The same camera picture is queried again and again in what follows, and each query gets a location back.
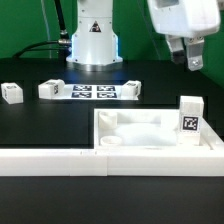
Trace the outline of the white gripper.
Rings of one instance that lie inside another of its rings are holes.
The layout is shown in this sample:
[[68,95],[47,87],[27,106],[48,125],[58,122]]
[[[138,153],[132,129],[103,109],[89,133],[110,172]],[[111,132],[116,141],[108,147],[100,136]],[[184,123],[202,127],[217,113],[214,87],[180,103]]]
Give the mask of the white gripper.
[[204,38],[219,31],[221,18],[217,0],[147,0],[154,29],[166,35],[171,60],[185,61],[188,69],[203,68]]

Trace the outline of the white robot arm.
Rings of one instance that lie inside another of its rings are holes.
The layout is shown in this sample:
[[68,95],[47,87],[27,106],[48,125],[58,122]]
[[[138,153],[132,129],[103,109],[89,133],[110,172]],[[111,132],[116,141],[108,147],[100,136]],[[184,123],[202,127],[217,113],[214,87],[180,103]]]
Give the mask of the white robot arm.
[[[191,71],[203,67],[204,38],[219,31],[218,0],[147,0],[155,31],[166,38],[172,60]],[[66,61],[85,71],[119,66],[118,37],[112,28],[113,0],[77,0],[78,27]]]

